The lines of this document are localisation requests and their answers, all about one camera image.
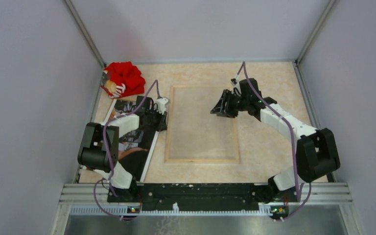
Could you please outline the large glossy photo print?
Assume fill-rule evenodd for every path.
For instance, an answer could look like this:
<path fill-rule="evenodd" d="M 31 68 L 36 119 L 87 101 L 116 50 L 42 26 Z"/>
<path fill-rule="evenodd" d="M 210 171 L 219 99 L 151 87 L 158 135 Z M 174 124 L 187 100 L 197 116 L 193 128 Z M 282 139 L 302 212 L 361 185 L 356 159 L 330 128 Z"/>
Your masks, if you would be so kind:
<path fill-rule="evenodd" d="M 139 182 L 143 182 L 146 178 L 159 135 L 157 129 L 158 125 L 144 116 L 138 129 L 119 138 L 118 163 Z"/>

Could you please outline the wooden picture frame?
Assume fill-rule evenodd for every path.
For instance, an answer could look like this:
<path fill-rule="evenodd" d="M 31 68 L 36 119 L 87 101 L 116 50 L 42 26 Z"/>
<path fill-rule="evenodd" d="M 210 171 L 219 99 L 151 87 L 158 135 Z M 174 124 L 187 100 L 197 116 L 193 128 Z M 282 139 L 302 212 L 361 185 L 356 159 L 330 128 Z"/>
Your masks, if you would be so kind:
<path fill-rule="evenodd" d="M 225 86 L 171 87 L 165 161 L 239 162 L 236 120 L 211 114 L 225 89 Z"/>

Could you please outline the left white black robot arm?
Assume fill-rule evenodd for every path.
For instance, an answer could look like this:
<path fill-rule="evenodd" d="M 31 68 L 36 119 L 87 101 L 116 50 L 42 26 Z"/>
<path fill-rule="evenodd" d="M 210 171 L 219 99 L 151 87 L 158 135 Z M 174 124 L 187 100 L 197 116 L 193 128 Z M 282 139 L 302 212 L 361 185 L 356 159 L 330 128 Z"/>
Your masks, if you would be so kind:
<path fill-rule="evenodd" d="M 101 175 L 108 202 L 137 202 L 161 131 L 167 130 L 169 98 L 117 100 L 104 122 L 89 122 L 78 163 Z"/>

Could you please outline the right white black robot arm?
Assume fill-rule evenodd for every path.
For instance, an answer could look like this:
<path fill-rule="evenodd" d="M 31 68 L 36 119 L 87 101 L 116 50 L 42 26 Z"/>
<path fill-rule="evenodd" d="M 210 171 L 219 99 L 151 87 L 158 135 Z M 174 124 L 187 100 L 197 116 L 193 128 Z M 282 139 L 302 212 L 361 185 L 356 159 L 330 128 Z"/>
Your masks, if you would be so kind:
<path fill-rule="evenodd" d="M 300 188 L 340 168 L 340 159 L 333 132 L 317 129 L 303 123 L 284 110 L 271 97 L 262 97 L 255 79 L 237 81 L 232 79 L 233 89 L 225 89 L 211 109 L 210 114 L 218 117 L 235 118 L 239 112 L 247 112 L 265 123 L 292 145 L 292 166 L 268 179 L 262 201 L 280 202 L 287 190 Z"/>

